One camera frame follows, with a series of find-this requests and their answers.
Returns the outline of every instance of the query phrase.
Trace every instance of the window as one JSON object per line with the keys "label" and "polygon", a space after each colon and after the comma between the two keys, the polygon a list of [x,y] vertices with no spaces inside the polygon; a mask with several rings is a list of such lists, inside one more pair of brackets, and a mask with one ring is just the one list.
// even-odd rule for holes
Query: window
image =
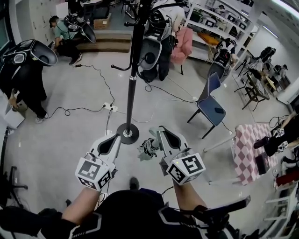
{"label": "window", "polygon": [[8,0],[0,0],[0,56],[14,45],[9,22]]}
{"label": "window", "polygon": [[9,43],[7,30],[5,26],[5,19],[0,20],[0,50],[2,50]]}

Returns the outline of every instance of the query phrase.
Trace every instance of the cardboard box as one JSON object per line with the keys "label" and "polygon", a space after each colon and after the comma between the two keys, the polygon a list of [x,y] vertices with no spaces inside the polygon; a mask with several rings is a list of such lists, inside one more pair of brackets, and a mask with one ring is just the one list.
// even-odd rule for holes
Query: cardboard box
{"label": "cardboard box", "polygon": [[93,28],[95,30],[105,29],[108,27],[110,22],[111,13],[109,13],[108,17],[105,19],[94,19],[93,20]]}

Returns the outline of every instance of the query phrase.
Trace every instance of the teal shirt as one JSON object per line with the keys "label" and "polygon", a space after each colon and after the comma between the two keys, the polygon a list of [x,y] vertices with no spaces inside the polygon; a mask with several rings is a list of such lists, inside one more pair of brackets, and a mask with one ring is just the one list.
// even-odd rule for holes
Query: teal shirt
{"label": "teal shirt", "polygon": [[55,38],[62,35],[65,40],[71,40],[74,38],[77,32],[69,32],[63,21],[58,20],[57,25],[54,27]]}

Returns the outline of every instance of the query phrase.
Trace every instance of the blue chair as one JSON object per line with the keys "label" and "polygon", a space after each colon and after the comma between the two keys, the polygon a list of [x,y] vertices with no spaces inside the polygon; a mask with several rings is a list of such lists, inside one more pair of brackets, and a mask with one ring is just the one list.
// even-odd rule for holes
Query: blue chair
{"label": "blue chair", "polygon": [[226,115],[225,110],[218,104],[218,102],[210,95],[211,92],[221,85],[217,73],[212,74],[205,85],[205,88],[197,101],[198,110],[194,115],[187,121],[189,123],[195,115],[202,112],[204,116],[213,124],[212,128],[202,137],[203,139],[219,125]]}

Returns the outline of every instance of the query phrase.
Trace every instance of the pole base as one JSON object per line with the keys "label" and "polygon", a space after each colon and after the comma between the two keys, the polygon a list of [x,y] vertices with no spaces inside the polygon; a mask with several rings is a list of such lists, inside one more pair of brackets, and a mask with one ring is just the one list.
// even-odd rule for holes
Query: pole base
{"label": "pole base", "polygon": [[129,134],[127,134],[127,124],[126,123],[120,125],[116,132],[121,136],[121,142],[123,144],[133,144],[139,138],[139,130],[133,124],[130,125]]}

